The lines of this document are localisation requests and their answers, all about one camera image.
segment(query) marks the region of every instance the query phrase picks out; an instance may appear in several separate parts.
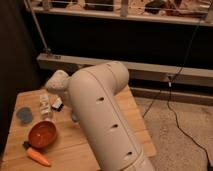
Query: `dark background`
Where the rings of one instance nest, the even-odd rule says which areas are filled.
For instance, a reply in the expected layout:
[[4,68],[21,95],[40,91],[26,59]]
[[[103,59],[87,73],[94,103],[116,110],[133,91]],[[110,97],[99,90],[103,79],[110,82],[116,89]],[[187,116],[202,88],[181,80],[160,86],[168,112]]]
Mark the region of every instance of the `dark background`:
[[21,1],[0,1],[0,152],[19,92],[37,89],[37,51],[21,17]]
[[[190,25],[38,15],[53,53],[213,69],[213,29]],[[19,92],[38,89],[48,75],[36,57],[43,51],[22,0],[0,1],[0,152]]]

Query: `screw hole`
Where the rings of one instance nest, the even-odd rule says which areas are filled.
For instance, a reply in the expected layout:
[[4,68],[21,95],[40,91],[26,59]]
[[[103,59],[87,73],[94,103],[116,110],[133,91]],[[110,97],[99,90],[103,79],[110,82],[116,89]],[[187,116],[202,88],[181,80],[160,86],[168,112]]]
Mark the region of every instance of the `screw hole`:
[[127,155],[127,156],[130,156],[130,155],[132,155],[132,152],[130,151],[130,152],[128,152],[126,155]]
[[111,126],[110,131],[115,131],[118,128],[118,124],[114,124]]
[[100,104],[100,103],[102,103],[104,101],[104,97],[100,97],[100,98],[98,98],[97,100],[96,100],[96,103],[97,104]]
[[112,125],[111,128],[117,128],[118,127],[118,124],[115,124],[115,125]]
[[133,154],[133,153],[132,153],[131,151],[128,152],[128,153],[125,155],[124,160],[129,160],[129,159],[131,158],[132,154]]

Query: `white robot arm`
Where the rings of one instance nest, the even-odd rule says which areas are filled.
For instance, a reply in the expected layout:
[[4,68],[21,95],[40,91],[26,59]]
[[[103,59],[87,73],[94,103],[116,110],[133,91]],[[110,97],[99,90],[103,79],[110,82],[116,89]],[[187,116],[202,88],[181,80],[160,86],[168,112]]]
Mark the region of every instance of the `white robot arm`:
[[46,88],[69,101],[101,170],[154,171],[114,98],[128,80],[126,67],[115,61],[71,77],[57,71]]

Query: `wall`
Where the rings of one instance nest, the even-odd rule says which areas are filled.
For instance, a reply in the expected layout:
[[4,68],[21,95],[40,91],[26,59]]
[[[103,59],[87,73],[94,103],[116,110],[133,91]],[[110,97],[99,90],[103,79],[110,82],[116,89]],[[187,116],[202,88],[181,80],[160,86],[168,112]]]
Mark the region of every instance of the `wall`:
[[0,152],[16,95],[40,86],[37,52],[22,21],[21,1],[0,1]]

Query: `orange bowl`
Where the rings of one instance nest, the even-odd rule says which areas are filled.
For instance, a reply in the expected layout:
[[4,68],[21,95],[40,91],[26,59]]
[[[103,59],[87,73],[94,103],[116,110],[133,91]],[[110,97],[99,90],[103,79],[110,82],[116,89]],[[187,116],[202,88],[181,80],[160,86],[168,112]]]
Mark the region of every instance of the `orange bowl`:
[[28,135],[32,147],[44,148],[50,145],[57,136],[56,127],[52,122],[42,121],[33,126]]

